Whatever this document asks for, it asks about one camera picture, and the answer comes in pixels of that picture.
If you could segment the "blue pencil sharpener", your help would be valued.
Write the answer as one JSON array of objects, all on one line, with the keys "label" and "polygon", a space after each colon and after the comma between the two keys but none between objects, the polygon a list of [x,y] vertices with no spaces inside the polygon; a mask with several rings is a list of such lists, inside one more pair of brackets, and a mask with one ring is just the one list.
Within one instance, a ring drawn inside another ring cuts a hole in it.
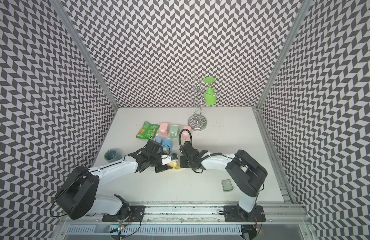
[{"label": "blue pencil sharpener", "polygon": [[163,139],[162,139],[161,137],[155,137],[155,138],[154,138],[154,141],[155,141],[155,142],[157,142],[157,143],[159,143],[159,144],[161,145],[161,144],[162,144]]},{"label": "blue pencil sharpener", "polygon": [[163,151],[167,154],[170,154],[173,150],[173,142],[171,138],[164,138],[162,141]]}]

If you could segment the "yellow pencil sharpener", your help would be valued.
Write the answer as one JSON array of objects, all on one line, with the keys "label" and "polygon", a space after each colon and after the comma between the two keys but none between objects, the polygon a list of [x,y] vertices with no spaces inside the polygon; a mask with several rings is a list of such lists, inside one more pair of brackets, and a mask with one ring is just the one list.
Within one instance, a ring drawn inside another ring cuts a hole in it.
[{"label": "yellow pencil sharpener", "polygon": [[176,169],[177,163],[178,163],[178,161],[173,161],[173,162],[168,163],[168,166],[172,167],[173,169]]}]

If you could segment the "mint green pencil sharpener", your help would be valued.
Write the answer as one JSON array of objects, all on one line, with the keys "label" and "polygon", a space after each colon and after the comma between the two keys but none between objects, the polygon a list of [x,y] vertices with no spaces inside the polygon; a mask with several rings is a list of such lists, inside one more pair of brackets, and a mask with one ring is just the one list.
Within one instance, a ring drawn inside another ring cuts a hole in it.
[{"label": "mint green pencil sharpener", "polygon": [[175,139],[179,137],[179,125],[171,125],[169,136]]}]

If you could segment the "clear dark green tray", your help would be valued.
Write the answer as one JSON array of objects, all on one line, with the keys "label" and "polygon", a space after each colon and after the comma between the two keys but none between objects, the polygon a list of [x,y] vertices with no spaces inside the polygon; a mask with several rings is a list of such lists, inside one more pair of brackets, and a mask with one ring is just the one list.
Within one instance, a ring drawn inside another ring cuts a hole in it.
[{"label": "clear dark green tray", "polygon": [[230,179],[222,180],[223,192],[230,192],[234,189]]}]

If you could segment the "clear yellow tray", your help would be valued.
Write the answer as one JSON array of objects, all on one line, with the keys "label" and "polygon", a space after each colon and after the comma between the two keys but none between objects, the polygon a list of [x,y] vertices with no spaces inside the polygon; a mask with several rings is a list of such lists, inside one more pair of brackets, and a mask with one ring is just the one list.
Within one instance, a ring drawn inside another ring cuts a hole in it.
[{"label": "clear yellow tray", "polygon": [[180,163],[180,161],[176,161],[175,169],[176,170],[180,170],[181,169],[181,163]]}]

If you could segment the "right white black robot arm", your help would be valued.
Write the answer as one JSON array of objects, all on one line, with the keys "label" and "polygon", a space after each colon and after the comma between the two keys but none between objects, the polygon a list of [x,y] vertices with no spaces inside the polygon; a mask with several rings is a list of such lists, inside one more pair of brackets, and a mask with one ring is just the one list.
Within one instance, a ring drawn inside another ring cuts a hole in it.
[{"label": "right white black robot arm", "polygon": [[207,170],[218,170],[230,175],[233,182],[241,191],[238,202],[239,210],[246,213],[254,209],[260,191],[265,188],[267,170],[244,150],[235,154],[210,153],[198,151],[192,142],[180,144],[180,165],[182,168],[191,168],[193,172],[201,174]]}]

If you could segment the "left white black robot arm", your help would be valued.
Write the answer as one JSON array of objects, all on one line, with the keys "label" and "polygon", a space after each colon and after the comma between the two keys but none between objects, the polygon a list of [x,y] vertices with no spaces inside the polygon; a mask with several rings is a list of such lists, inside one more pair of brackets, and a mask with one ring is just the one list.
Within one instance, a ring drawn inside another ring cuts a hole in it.
[{"label": "left white black robot arm", "polygon": [[132,216],[130,204],[120,195],[101,195],[98,189],[123,176],[142,173],[154,167],[156,173],[169,170],[168,164],[177,161],[178,155],[164,150],[158,142],[149,140],[143,148],[125,155],[113,163],[87,169],[75,168],[60,186],[54,197],[54,204],[64,214],[77,220],[87,214],[103,214],[124,220]]}]

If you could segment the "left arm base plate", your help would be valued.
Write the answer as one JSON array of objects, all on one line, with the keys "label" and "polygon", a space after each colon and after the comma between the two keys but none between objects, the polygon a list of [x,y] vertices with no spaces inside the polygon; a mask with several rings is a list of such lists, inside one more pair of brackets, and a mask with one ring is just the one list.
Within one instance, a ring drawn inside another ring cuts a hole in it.
[{"label": "left arm base plate", "polygon": [[121,207],[115,215],[104,214],[102,222],[105,223],[134,223],[141,222],[145,215],[145,206],[128,206]]}]

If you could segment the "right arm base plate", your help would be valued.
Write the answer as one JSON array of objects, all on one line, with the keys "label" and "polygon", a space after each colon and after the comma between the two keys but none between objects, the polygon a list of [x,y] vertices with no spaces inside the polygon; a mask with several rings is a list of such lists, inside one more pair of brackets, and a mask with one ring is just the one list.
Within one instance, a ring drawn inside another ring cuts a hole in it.
[{"label": "right arm base plate", "polygon": [[224,217],[226,222],[260,222],[266,221],[264,208],[255,205],[251,212],[246,212],[238,205],[224,206]]}]

